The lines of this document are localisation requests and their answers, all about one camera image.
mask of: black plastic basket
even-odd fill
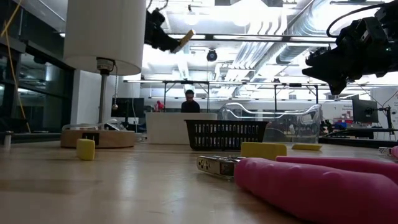
[[[262,142],[267,121],[185,120],[193,150],[241,150],[242,142]]]

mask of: wooden table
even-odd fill
[[[79,161],[59,142],[13,145],[11,153],[0,154],[0,222],[303,223],[233,182],[198,171],[195,160],[205,154],[141,143]],[[288,154],[388,159],[375,149],[344,146]]]

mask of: white lamp shade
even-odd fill
[[[65,63],[98,73],[103,57],[116,61],[118,75],[141,73],[145,21],[145,0],[69,0]]]

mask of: yellow cable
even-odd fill
[[[14,79],[14,86],[15,86],[15,89],[16,89],[16,91],[17,91],[17,97],[18,97],[18,101],[19,101],[19,106],[21,107],[22,116],[23,116],[24,120],[26,120],[24,107],[23,107],[22,101],[21,101],[21,96],[20,96],[19,93],[18,93],[18,82],[17,82],[17,78],[16,78],[16,76],[15,76],[14,64],[13,64],[13,62],[12,62],[11,48],[10,48],[10,43],[9,43],[9,39],[8,39],[8,31],[7,31],[7,30],[8,30],[9,24],[12,22],[12,20],[13,20],[15,14],[16,14],[16,12],[17,12],[18,9],[19,9],[19,6],[21,5],[21,2],[22,2],[22,0],[19,1],[18,6],[16,7],[16,10],[12,13],[12,16],[11,16],[10,20],[9,20],[7,23],[4,23],[5,28],[4,28],[4,30],[1,32],[1,37],[3,36],[3,33],[5,33],[5,35],[6,35],[7,49],[8,49],[8,56],[9,56],[10,66],[11,66],[12,78]],[[26,120],[26,126],[27,126],[27,129],[28,129],[29,133],[32,133],[32,132],[30,131],[29,122],[28,122],[27,120]]]
[[[1,31],[1,35],[0,37],[3,37],[3,35],[7,32],[8,27],[10,26],[12,20],[14,19],[14,16],[17,14],[17,11],[19,9],[19,7],[21,6],[21,2],[22,0],[19,0],[19,3],[17,5],[17,7],[15,8],[14,12],[12,13],[10,19],[8,20],[8,22],[6,23],[6,25],[4,26],[4,29]]]

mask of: yellow foam block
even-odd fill
[[[312,150],[312,151],[318,151],[322,148],[322,145],[320,144],[294,144],[292,149],[298,149],[298,150]]]
[[[76,154],[81,160],[92,161],[95,156],[95,142],[90,139],[77,139]]]
[[[257,157],[275,160],[277,156],[286,156],[287,148],[284,144],[264,142],[244,142],[241,145],[241,156]]]

